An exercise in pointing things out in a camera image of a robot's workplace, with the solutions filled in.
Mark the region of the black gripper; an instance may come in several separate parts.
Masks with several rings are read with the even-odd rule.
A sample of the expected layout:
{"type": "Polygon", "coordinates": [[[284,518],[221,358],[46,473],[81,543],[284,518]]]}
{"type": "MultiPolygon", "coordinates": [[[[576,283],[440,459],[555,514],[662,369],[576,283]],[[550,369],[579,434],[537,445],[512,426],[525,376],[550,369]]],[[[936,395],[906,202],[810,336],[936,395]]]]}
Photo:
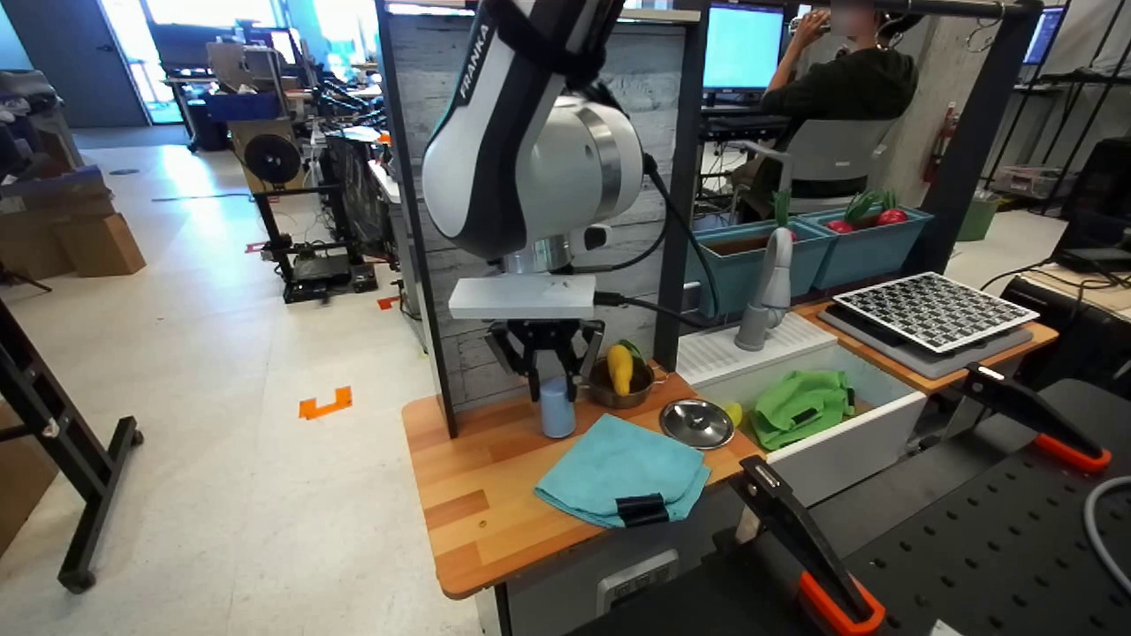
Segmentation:
{"type": "Polygon", "coordinates": [[[605,339],[605,320],[591,318],[545,318],[545,320],[492,320],[489,347],[512,369],[525,376],[530,401],[542,401],[542,369],[537,352],[546,349],[558,358],[570,375],[570,401],[579,398],[595,358],[605,339]]]}

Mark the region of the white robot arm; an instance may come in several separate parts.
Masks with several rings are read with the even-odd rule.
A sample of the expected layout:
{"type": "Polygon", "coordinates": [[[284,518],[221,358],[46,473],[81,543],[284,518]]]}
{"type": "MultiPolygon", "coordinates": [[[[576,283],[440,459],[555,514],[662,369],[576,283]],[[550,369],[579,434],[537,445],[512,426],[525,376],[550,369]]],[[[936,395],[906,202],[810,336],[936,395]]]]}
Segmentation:
{"type": "Polygon", "coordinates": [[[430,225],[499,275],[460,279],[454,318],[485,318],[499,359],[542,398],[537,352],[564,395],[595,323],[598,279],[532,263],[639,197],[643,141],[621,104],[595,94],[621,0],[482,0],[444,114],[420,161],[430,225]]]}

